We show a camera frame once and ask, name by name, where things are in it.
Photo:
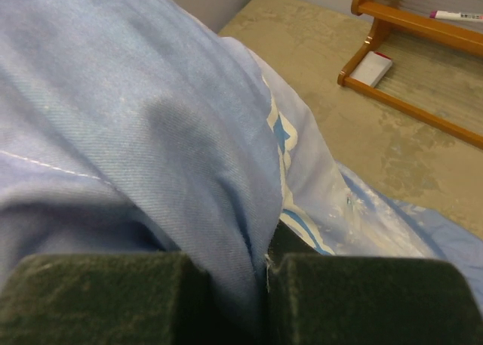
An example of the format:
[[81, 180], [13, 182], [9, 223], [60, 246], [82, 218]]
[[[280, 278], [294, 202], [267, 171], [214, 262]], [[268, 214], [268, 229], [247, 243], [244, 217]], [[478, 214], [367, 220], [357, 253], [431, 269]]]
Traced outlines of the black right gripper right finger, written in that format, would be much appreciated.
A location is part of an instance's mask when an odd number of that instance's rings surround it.
[[267, 260], [273, 344], [480, 344], [482, 317], [451, 264], [319, 254], [280, 223]]

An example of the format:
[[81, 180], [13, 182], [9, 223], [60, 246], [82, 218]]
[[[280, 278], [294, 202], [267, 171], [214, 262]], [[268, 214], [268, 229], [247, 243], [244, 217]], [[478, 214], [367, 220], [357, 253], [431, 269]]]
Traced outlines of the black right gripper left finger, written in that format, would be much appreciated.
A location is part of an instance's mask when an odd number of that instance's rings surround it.
[[208, 279], [184, 254], [26, 257], [1, 294], [3, 344], [199, 344]]

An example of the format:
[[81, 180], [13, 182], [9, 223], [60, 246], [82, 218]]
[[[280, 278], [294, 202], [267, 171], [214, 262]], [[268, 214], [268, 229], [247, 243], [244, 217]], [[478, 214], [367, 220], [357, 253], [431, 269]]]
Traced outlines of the blue and pink printed pillowcase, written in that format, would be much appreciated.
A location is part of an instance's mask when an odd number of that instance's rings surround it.
[[260, 313], [279, 222], [321, 254], [446, 260], [482, 243], [371, 189], [261, 58], [171, 0], [1, 0], [1, 277], [34, 253], [184, 251]]

